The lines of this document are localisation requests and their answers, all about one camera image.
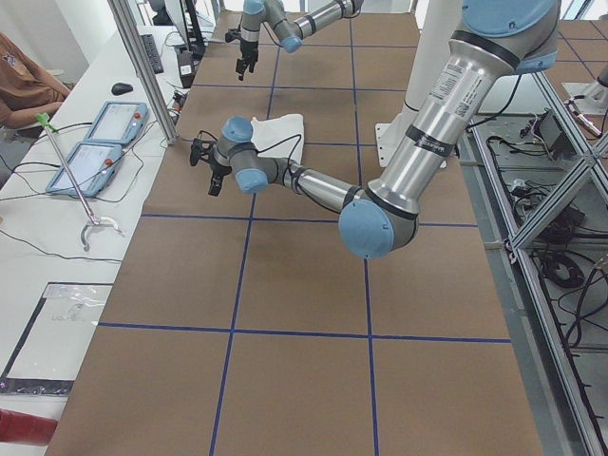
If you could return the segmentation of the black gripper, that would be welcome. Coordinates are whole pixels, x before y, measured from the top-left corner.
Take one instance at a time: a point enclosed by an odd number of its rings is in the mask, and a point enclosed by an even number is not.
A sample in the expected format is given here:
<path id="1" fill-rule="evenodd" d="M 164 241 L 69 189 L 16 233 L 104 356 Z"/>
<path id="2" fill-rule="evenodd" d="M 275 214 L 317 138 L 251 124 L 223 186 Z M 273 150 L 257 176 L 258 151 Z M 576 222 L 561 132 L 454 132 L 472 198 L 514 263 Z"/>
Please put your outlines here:
<path id="1" fill-rule="evenodd" d="M 237 59 L 236 72 L 240 81 L 244 80 L 245 65 L 246 69 L 253 73 L 258 62 L 258 30 L 248 30 L 247 28 L 229 28 L 224 35 L 225 42 L 239 41 L 240 57 Z"/>
<path id="2" fill-rule="evenodd" d="M 216 141 L 206 141 L 195 138 L 190 146 L 189 163 L 196 166 L 199 162 L 205 162 L 212 173 L 208 194 L 218 197 L 222 187 L 224 177 L 232 173 L 232 168 L 219 160 Z"/>

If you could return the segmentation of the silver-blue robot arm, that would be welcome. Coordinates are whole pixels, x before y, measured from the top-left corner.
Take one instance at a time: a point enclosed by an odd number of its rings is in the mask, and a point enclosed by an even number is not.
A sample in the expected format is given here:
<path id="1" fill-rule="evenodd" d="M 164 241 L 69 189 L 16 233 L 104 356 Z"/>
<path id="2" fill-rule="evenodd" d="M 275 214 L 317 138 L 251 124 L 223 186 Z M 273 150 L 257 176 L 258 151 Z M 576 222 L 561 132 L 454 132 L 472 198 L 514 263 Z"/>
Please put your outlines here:
<path id="1" fill-rule="evenodd" d="M 358 14 L 363 1 L 329 1 L 321 8 L 290 20 L 282 1 L 245 1 L 240 22 L 225 33 L 225 42 L 239 41 L 241 56 L 237 59 L 236 73 L 242 81 L 246 71 L 253 73 L 258 61 L 259 34 L 263 25 L 288 53 L 296 52 L 303 41 L 330 24 L 351 19 Z"/>
<path id="2" fill-rule="evenodd" d="M 421 195 L 494 84 L 555 63 L 560 12 L 557 1 L 431 2 L 416 52 L 428 93 L 419 107 L 396 117 L 389 163 L 364 187 L 288 157 L 264 156 L 253 143 L 252 123 L 238 116 L 216 140 L 194 141 L 190 162 L 209 165 L 211 195 L 227 176 L 246 194 L 288 187 L 339 216 L 341 239 L 353 254 L 383 257 L 414 238 Z"/>

